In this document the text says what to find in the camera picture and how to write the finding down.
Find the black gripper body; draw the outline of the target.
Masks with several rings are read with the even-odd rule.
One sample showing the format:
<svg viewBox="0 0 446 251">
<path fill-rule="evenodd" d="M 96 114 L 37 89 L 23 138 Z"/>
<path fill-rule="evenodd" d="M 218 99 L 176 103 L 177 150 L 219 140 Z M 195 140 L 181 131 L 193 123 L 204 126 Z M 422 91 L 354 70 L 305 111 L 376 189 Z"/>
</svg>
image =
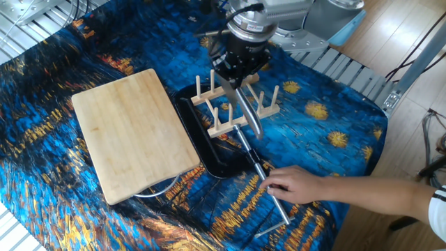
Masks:
<svg viewBox="0 0 446 251">
<path fill-rule="evenodd" d="M 248 75 L 259 71 L 271 58 L 267 40 L 253 43 L 233 34 L 219 39 L 211 51 L 215 72 L 232 84 L 240 84 Z"/>
</svg>

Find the person hand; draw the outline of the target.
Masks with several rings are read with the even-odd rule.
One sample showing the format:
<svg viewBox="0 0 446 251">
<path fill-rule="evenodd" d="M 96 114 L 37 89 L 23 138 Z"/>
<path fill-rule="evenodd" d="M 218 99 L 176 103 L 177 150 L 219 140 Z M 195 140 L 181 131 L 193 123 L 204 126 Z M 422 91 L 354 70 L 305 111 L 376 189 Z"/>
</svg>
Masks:
<svg viewBox="0 0 446 251">
<path fill-rule="evenodd" d="M 327 198 L 324 178 L 298 166 L 282 167 L 270 171 L 260 189 L 277 199 L 293 204 L 308 204 Z"/>
</svg>

